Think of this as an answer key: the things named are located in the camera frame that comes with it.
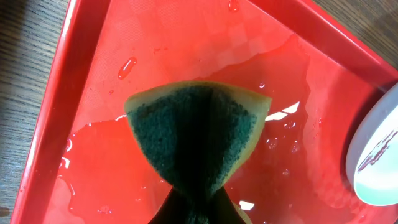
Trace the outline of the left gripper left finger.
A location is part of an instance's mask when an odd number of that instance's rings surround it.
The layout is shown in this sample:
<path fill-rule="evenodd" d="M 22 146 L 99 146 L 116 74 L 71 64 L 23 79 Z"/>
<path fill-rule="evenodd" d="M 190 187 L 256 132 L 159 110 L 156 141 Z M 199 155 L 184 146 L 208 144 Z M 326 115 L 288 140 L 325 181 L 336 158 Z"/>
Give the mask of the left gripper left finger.
<path fill-rule="evenodd" d="M 149 224 L 181 224 L 186 223 L 191 210 L 189 201 L 174 188 L 159 208 Z"/>

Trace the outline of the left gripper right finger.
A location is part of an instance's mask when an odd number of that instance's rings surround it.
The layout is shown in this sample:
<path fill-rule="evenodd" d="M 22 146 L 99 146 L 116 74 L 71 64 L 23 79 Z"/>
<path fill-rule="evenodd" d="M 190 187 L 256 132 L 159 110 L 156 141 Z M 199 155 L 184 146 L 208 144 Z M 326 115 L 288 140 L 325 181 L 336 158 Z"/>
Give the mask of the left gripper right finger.
<path fill-rule="evenodd" d="M 211 199 L 211 223 L 244 224 L 245 221 L 235 209 L 224 187 L 215 192 Z"/>

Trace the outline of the green and yellow sponge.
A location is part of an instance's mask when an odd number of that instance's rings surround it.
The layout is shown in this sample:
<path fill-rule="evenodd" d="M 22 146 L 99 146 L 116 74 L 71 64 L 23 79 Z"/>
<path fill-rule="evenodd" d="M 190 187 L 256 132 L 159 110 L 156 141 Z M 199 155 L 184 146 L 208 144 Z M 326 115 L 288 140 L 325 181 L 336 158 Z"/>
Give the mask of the green and yellow sponge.
<path fill-rule="evenodd" d="M 245 88 L 202 80 L 158 86 L 126 100 L 139 149 L 191 205 L 186 223 L 211 223 L 211 199 L 252 154 L 271 102 Z"/>

